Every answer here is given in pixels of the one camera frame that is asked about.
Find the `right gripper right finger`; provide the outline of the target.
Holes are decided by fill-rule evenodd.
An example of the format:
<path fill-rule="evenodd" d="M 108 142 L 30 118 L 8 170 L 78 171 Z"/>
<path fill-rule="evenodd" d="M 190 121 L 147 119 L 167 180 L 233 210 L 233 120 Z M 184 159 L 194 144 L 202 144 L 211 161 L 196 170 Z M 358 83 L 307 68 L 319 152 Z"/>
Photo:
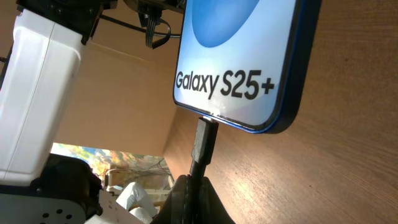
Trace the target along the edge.
<path fill-rule="evenodd" d="M 202 224 L 235 224 L 207 177 L 202 178 L 200 186 L 200 221 Z"/>

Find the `blue Galaxy smartphone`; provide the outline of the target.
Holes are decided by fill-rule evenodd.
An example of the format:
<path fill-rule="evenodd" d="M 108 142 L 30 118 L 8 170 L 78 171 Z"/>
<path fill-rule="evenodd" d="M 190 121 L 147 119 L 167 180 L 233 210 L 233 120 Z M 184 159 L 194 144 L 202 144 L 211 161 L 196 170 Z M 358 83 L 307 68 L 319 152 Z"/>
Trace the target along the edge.
<path fill-rule="evenodd" d="M 321 0 L 188 0 L 174 103 L 253 134 L 300 107 Z"/>

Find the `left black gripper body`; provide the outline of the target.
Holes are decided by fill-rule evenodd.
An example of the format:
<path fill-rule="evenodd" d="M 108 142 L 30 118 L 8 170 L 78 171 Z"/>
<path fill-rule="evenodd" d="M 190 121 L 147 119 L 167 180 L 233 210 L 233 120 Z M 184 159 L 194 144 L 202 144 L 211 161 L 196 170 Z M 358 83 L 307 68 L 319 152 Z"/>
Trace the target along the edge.
<path fill-rule="evenodd" d="M 170 10 L 183 14 L 186 7 L 186 0 L 124 0 L 126 6 L 137 12 L 141 27 L 145 28 L 146 46 L 156 49 L 167 43 L 170 38 L 180 38 L 180 34 L 173 34 L 171 26 L 162 19 L 162 12 Z M 157 26 L 165 24 L 166 33 L 156 32 Z"/>

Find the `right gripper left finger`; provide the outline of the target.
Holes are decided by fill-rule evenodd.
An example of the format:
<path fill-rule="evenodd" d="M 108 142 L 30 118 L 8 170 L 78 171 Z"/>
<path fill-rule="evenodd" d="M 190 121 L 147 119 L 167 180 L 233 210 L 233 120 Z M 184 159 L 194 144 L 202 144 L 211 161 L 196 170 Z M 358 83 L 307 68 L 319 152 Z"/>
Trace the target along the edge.
<path fill-rule="evenodd" d="M 177 178 L 163 207 L 150 224 L 189 224 L 190 193 L 189 175 Z"/>

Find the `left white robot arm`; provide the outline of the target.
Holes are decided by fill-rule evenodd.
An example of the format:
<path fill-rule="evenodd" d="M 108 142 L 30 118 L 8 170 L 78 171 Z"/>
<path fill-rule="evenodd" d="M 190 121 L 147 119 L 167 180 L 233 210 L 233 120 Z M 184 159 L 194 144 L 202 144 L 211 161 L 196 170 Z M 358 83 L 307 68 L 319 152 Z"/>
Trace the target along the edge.
<path fill-rule="evenodd" d="M 178 1 L 123 1 L 168 24 L 122 31 L 117 1 L 18 1 L 1 73 L 1 184 L 37 179 L 54 143 L 162 156 L 176 113 Z"/>

